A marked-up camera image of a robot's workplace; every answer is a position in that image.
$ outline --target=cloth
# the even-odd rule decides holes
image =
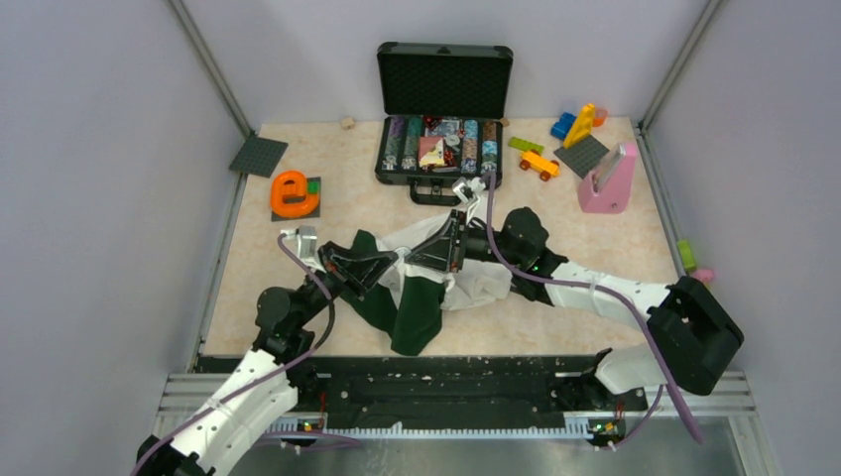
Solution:
[[[437,231],[447,216],[423,220],[381,240],[359,230],[351,250],[412,248]],[[477,209],[477,216],[484,216],[484,206]],[[363,299],[351,293],[341,297],[369,324],[389,334],[392,350],[415,356],[440,332],[443,310],[504,299],[510,288],[511,272],[498,264],[465,261],[459,273],[446,274],[399,262]]]

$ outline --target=poker chip set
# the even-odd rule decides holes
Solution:
[[[453,206],[441,193],[488,172],[502,181],[502,129],[513,54],[506,47],[385,43],[377,52],[389,115],[374,173],[408,185],[415,203]],[[430,187],[420,193],[419,187]]]

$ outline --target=small wooden cube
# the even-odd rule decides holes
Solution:
[[[356,125],[356,122],[353,121],[352,117],[345,117],[344,119],[339,121],[339,125],[342,126],[342,129],[347,131],[349,129],[353,129],[353,126]]]

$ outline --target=beige wooden table surface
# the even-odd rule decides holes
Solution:
[[[545,146],[559,141],[548,133],[554,119],[515,119],[504,130]],[[299,170],[321,177],[321,216],[272,222],[269,178],[248,177],[203,348],[204,355],[242,355],[257,335],[254,324],[259,294],[268,287],[294,289],[303,279],[277,245],[281,228],[313,225],[318,242],[350,246],[358,229],[384,236],[447,211],[415,205],[406,186],[383,185],[374,178],[374,161],[383,123],[363,122],[349,131],[336,123],[266,125],[260,136],[289,143],[275,174]],[[633,141],[631,121],[608,118],[593,130],[605,146]],[[549,232],[548,247],[591,269],[643,282],[676,280],[660,216],[646,177],[637,162],[631,202],[618,215],[585,214],[576,197],[580,179],[565,165],[561,175],[542,182],[534,171],[518,167],[518,151],[505,147],[504,178],[494,207],[500,226],[514,208],[529,206]],[[306,328],[320,334],[326,310]],[[396,355],[387,334],[369,326],[353,309],[336,301],[336,324],[318,355]],[[473,309],[445,312],[443,328],[421,355],[523,355],[594,353],[608,346],[643,341],[637,329],[577,309],[529,302],[516,295]]]

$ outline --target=case lid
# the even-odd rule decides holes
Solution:
[[[499,119],[513,61],[507,47],[384,43],[377,62],[386,114]]]

